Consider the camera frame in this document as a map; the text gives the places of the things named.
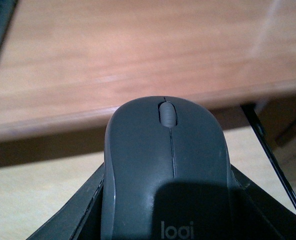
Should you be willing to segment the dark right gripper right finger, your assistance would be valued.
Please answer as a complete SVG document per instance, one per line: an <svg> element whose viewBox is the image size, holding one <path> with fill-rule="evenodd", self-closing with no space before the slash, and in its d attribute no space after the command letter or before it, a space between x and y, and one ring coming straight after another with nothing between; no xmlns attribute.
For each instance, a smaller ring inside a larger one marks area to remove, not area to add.
<svg viewBox="0 0 296 240"><path fill-rule="evenodd" d="M296 215L232 166L237 240L296 240Z"/></svg>

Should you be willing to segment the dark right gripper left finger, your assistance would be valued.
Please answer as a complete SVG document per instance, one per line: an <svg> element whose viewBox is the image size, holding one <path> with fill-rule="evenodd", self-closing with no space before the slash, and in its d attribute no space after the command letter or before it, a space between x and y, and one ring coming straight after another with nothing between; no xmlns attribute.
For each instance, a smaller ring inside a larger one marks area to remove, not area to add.
<svg viewBox="0 0 296 240"><path fill-rule="evenodd" d="M29 240L99 240L104 166L101 165L67 203Z"/></svg>

